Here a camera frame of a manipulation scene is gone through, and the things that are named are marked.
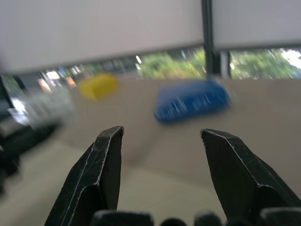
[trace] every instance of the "foliage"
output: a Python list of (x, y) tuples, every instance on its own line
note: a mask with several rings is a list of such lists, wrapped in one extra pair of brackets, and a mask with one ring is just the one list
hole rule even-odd
[(231, 52), (232, 78), (292, 78), (300, 73), (282, 56), (282, 49)]
[(144, 78), (205, 78), (205, 53), (195, 53), (189, 61), (175, 61), (168, 54), (151, 54), (143, 58), (140, 75)]

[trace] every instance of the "yellow block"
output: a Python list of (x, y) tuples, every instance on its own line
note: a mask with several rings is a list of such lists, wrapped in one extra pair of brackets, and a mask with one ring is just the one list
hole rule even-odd
[(117, 80), (112, 74), (97, 74), (94, 78), (83, 80), (78, 84), (84, 97), (98, 100), (117, 88)]

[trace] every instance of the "beige tabletop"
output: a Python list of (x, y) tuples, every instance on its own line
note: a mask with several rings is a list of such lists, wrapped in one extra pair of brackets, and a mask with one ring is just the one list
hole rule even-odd
[[(201, 210), (213, 210), (225, 219), (199, 137), (201, 128), (239, 136), (301, 196), (301, 81), (222, 80), (233, 99), (228, 110), (161, 125), (153, 117), (156, 96), (160, 87), (174, 82), (181, 81), (121, 80), (118, 91), (99, 102), (72, 90), (77, 120), (24, 157), (23, 177), (8, 181), (9, 194), (0, 203), (1, 222), (7, 219), (3, 225), (42, 225), (71, 166), (102, 130), (116, 125), (125, 127), (120, 210), (149, 211), (157, 224), (180, 217), (191, 225)], [(15, 214), (16, 206), (20, 214)]]

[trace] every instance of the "white roller blind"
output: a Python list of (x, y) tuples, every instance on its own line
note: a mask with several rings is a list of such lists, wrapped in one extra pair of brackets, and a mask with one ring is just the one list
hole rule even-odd
[(212, 0), (216, 48), (301, 43), (301, 0)]
[(200, 0), (2, 0), (9, 72), (203, 42)]

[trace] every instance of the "blue object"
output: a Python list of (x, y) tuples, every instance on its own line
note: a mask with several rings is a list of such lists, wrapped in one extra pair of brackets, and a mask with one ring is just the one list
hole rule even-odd
[(161, 122), (180, 121), (217, 112), (229, 104), (227, 90), (219, 83), (194, 81), (163, 88), (157, 97), (154, 115)]

